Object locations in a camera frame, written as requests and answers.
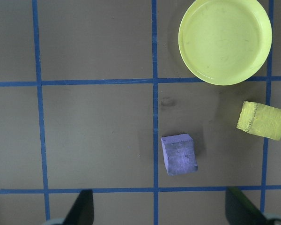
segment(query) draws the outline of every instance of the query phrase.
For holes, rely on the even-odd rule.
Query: yellow plate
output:
[[[198,78],[231,85],[264,64],[272,28],[257,0],[196,0],[181,21],[178,43],[184,63]]]

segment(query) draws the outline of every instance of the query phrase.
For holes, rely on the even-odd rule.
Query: grid line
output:
[[[238,186],[242,191],[260,191],[262,186]],[[88,188],[48,189],[49,194],[76,194]],[[154,187],[125,187],[125,188],[92,188],[94,193],[154,193]],[[225,191],[226,186],[206,187],[159,187],[158,192],[200,192]],[[265,190],[281,190],[281,185],[266,185]],[[44,194],[44,189],[0,189],[0,195],[8,194]]]
[[[157,64],[157,2],[151,1],[152,10],[152,73],[153,73],[153,221],[158,225],[158,64]]]
[[[44,206],[45,206],[46,220],[49,220],[50,219],[50,202],[49,202],[49,193],[48,193],[49,187],[48,187],[47,156],[46,156],[46,143],[45,143],[43,88],[42,88],[42,72],[41,72],[41,55],[40,55],[40,47],[39,47],[37,0],[32,0],[32,14],[33,14],[33,33],[34,33],[34,49],[35,49],[35,61],[36,61],[36,76],[37,76],[38,119],[39,119],[43,186],[44,186]]]
[[[252,76],[244,82],[267,82],[281,81],[281,76]],[[157,83],[204,83],[205,81],[197,77],[172,77],[172,78],[158,78]],[[59,85],[107,85],[107,84],[148,84],[153,83],[152,78],[144,79],[106,79],[106,80],[41,80],[35,81],[7,81],[0,82],[0,87],[37,87],[37,86],[59,86]]]
[[[93,188],[94,193],[154,193],[154,225],[158,225],[158,194],[159,192],[196,192],[196,191],[225,191],[225,186],[209,187],[159,187],[158,186],[158,84],[159,83],[200,83],[204,82],[197,77],[187,78],[158,78],[157,64],[157,2],[151,1],[152,5],[152,79],[106,79],[106,80],[56,80],[43,81],[41,76],[41,57],[39,45],[38,11],[37,0],[32,0],[33,31],[36,61],[36,82],[0,82],[0,87],[37,87],[39,128],[42,156],[43,189],[0,189],[0,195],[4,194],[42,194],[46,220],[50,219],[49,194],[79,193],[83,189],[49,189],[47,174],[47,157],[45,145],[44,107],[42,86],[54,85],[105,85],[105,84],[153,84],[153,151],[154,151],[154,187],[142,188]],[[269,0],[269,19],[274,27],[274,0]],[[266,76],[252,76],[246,82],[266,82],[266,104],[271,103],[271,82],[281,81],[281,76],[272,76],[273,46],[267,58]],[[281,185],[266,185],[268,138],[264,138],[262,178],[260,186],[240,186],[241,190],[260,190],[260,210],[265,208],[266,190],[281,190]]]
[[[268,1],[268,16],[274,31],[274,0]],[[273,62],[273,43],[267,58],[266,66],[266,105],[271,105],[271,86],[272,86],[272,63]],[[266,204],[266,172],[267,172],[267,153],[268,138],[263,139],[263,156],[262,156],[262,175],[261,175],[261,193],[260,193],[260,211],[264,212]]]

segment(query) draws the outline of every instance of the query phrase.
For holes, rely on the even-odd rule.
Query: purple block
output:
[[[188,135],[162,137],[163,158],[169,176],[198,170],[193,139]]]

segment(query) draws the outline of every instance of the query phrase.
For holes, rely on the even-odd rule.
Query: stain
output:
[[[171,97],[164,97],[161,100],[161,105],[164,107],[173,107],[175,105],[177,105],[176,100],[172,99]]]
[[[224,61],[224,62],[226,62],[227,60],[229,59],[229,56],[226,56],[226,57],[222,57],[221,58],[221,61]]]

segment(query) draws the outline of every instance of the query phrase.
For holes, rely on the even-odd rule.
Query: blue tape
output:
[[[0,189],[0,195],[8,194],[44,194],[43,189]]]
[[[281,81],[281,76],[272,76],[271,80],[272,81]]]
[[[264,138],[264,140],[263,140],[263,158],[262,158],[261,195],[260,195],[260,211],[261,212],[264,212],[265,204],[266,204],[267,150],[268,150],[268,138]]]
[[[46,156],[46,144],[45,144],[43,89],[41,86],[37,87],[37,101],[38,101],[39,132],[40,132],[42,170],[43,170],[44,202],[45,202],[46,220],[48,220],[50,219],[50,204],[49,204],[49,193],[48,193],[48,172],[47,172],[47,156]]]
[[[32,15],[33,15],[34,51],[35,51],[35,60],[36,60],[37,82],[41,82],[42,81],[41,55],[40,55],[40,48],[39,48],[37,0],[32,0]]]
[[[246,81],[266,81],[266,76],[251,76]]]
[[[242,191],[261,190],[262,186],[239,186]],[[75,194],[82,190],[92,189],[94,193],[159,193],[159,192],[200,192],[200,191],[225,191],[226,186],[215,187],[124,187],[124,188],[73,188],[73,189],[0,189],[0,195],[8,194]],[[281,190],[281,185],[265,186],[266,190]]]
[[[82,190],[87,190],[88,188],[77,188],[77,189],[49,189],[50,194],[69,194],[69,193],[80,193]],[[152,187],[141,187],[141,188],[91,188],[94,193],[146,193],[154,192]]]
[[[158,225],[158,64],[157,64],[157,2],[152,0],[152,73],[153,73],[153,183],[154,225]]]
[[[34,81],[19,81],[19,82],[0,82],[0,87],[36,87],[37,82]]]
[[[42,81],[42,85],[87,85],[87,84],[134,84],[153,83],[153,79],[111,79],[111,80],[61,80]]]
[[[274,30],[274,0],[269,0],[268,14],[271,22],[272,30]],[[273,63],[273,45],[267,58],[266,67],[266,105],[271,105],[271,81],[272,81],[272,63]],[[261,176],[261,195],[260,195],[260,211],[264,212],[266,205],[266,171],[267,171],[267,153],[268,138],[263,140],[263,157],[262,157],[262,176]]]
[[[281,185],[268,185],[266,190],[281,190]]]
[[[191,192],[191,191],[225,191],[226,186],[215,186],[215,187],[161,187],[160,192]],[[261,186],[239,186],[242,191],[248,190],[260,190]]]
[[[36,74],[37,74],[37,83],[38,83],[37,102],[38,102],[38,118],[39,118],[39,131],[40,131],[41,155],[42,155],[44,204],[45,204],[46,220],[49,220],[50,219],[50,203],[49,203],[49,193],[48,193],[47,157],[46,157],[45,129],[44,129],[43,90],[42,90],[42,86],[41,86],[42,85],[42,72],[41,72],[41,57],[40,57],[40,47],[39,47],[37,0],[32,0],[32,14],[33,14],[33,32],[34,32]]]
[[[204,82],[197,77],[188,77],[188,78],[158,78],[159,83],[197,83]]]

